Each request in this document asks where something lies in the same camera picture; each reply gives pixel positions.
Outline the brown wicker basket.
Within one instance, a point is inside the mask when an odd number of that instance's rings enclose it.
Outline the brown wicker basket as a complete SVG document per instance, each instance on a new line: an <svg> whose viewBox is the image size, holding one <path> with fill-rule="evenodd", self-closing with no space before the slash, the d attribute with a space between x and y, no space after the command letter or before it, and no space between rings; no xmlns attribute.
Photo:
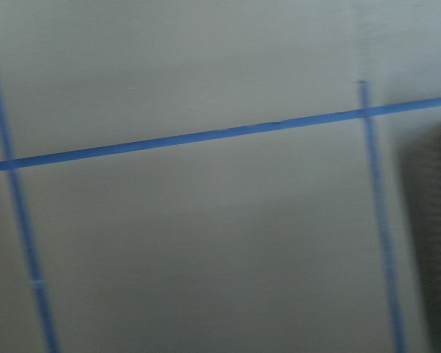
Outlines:
<svg viewBox="0 0 441 353"><path fill-rule="evenodd" d="M408 144L401 172L429 340L441 352L441 124Z"/></svg>

